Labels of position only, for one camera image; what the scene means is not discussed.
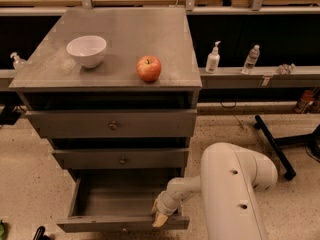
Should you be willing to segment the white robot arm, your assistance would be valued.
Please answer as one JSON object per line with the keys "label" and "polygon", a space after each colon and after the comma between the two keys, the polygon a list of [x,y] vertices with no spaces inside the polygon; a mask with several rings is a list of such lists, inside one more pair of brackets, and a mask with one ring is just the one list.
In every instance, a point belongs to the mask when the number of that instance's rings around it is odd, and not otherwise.
{"label": "white robot arm", "polygon": [[278,172],[265,155],[230,143],[207,147],[200,174],[171,179],[156,198],[153,226],[160,228],[192,194],[202,195],[208,240],[268,240],[255,193],[271,189]]}

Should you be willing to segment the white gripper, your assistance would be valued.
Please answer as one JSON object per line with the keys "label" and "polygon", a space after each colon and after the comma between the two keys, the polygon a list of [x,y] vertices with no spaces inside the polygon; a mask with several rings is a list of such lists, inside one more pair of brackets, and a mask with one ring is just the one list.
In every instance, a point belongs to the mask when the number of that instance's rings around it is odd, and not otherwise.
{"label": "white gripper", "polygon": [[154,222],[152,224],[155,228],[162,227],[181,205],[182,196],[179,191],[162,191],[153,203],[151,213],[155,214]]}

